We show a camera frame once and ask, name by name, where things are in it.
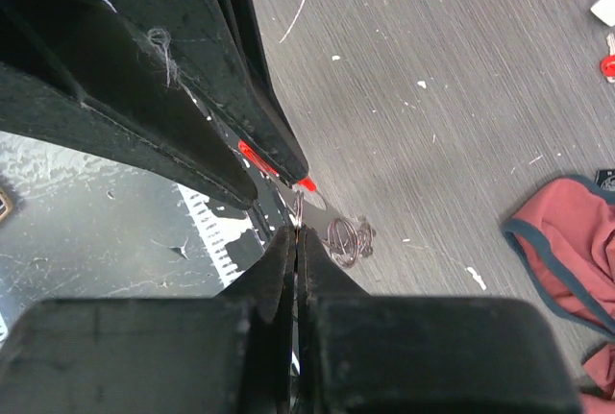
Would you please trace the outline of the keyring with red tag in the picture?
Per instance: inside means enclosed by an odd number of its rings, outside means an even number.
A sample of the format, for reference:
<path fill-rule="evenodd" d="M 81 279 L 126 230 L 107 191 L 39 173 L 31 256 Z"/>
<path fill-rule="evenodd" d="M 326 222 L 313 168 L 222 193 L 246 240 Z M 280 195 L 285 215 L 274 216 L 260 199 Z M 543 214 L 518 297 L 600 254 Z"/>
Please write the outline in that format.
<path fill-rule="evenodd" d="M 350 269 L 360 258 L 374 253 L 376 231 L 364 217 L 351 219 L 343 216 L 318 190 L 310 177 L 294 184 L 286 183 L 245 141 L 238 141 L 238 150 L 276 186 L 294 225 L 315 229 L 322 244 L 340 267 Z"/>

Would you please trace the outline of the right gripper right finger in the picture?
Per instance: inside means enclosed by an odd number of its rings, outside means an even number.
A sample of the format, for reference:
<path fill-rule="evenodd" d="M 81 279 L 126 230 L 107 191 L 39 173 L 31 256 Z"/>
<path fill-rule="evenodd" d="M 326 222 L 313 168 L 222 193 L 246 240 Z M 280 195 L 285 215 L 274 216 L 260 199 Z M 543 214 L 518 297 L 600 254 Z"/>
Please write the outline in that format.
<path fill-rule="evenodd" d="M 372 296 L 296 241 L 303 413 L 579 413 L 549 323 L 504 297 Z"/>

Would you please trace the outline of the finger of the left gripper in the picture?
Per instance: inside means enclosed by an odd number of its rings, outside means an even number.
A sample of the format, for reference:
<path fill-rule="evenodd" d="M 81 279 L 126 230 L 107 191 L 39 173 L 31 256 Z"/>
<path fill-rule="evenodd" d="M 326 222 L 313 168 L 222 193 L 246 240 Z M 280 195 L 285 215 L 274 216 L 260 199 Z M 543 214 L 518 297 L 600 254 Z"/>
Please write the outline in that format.
<path fill-rule="evenodd" d="M 130 32 L 168 40 L 162 66 L 287 183 L 308 161 L 271 84 L 252 0 L 107 0 Z"/>
<path fill-rule="evenodd" d="M 103 0 L 1 0 L 1 128 L 239 209 L 258 196 L 190 92 Z"/>

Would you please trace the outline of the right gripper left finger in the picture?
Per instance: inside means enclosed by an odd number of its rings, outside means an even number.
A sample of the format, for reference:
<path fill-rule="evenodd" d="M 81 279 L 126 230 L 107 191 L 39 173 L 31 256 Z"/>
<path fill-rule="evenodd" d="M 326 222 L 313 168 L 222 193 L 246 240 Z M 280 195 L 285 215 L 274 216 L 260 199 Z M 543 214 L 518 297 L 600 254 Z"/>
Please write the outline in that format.
<path fill-rule="evenodd" d="M 48 299 L 1 351 L 5 413 L 285 413 L 294 231 L 212 298 Z"/>

